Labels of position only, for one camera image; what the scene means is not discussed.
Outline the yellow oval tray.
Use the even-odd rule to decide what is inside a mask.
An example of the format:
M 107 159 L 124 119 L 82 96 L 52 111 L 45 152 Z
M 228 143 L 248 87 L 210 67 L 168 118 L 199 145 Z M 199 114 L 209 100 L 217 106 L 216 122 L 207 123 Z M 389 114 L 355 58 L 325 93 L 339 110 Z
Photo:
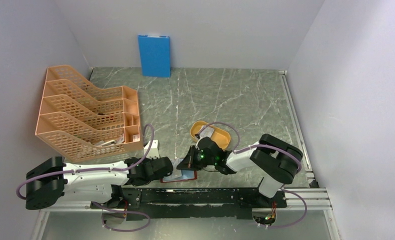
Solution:
M 195 142 L 197 142 L 201 138 L 200 136 L 200 138 L 197 137 L 197 134 L 199 135 L 201 127 L 206 125 L 208 125 L 208 123 L 203 120 L 198 120 L 192 125 L 189 133 Z M 231 141 L 230 134 L 227 131 L 214 125 L 210 125 L 209 127 L 213 127 L 215 129 L 214 134 L 210 139 L 214 141 L 222 150 L 226 150 Z

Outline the red leather card holder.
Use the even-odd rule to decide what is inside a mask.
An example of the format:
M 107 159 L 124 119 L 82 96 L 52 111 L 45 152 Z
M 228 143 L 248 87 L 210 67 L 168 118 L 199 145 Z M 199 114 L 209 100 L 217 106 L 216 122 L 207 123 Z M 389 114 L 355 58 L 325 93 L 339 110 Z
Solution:
M 173 172 L 169 176 L 163 177 L 161 183 L 172 183 L 172 182 L 184 182 L 193 181 L 197 179 L 197 172 L 194 170 L 179 170 L 177 169 L 178 164 L 182 161 L 182 158 L 176 158 L 172 160 Z

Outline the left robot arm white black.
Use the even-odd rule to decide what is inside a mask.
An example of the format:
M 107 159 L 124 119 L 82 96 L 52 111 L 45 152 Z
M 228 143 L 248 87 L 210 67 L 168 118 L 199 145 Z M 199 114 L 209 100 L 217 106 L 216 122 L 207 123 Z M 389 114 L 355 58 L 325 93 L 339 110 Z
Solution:
M 41 210 L 56 203 L 90 201 L 117 208 L 124 201 L 124 185 L 144 186 L 173 170 L 168 157 L 104 164 L 65 163 L 61 156 L 51 157 L 26 174 L 25 207 Z

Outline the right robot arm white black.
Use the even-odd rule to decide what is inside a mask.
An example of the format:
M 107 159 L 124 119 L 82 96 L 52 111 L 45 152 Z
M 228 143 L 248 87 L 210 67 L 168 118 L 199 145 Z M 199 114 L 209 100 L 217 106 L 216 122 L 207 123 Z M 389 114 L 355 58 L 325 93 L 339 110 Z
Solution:
M 237 151 L 223 150 L 210 137 L 203 137 L 190 146 L 176 169 L 200 171 L 213 166 L 223 175 L 233 175 L 257 167 L 266 176 L 258 185 L 255 201 L 261 207 L 268 207 L 277 191 L 291 184 L 301 171 L 303 157 L 299 148 L 268 133 L 263 134 L 256 143 Z

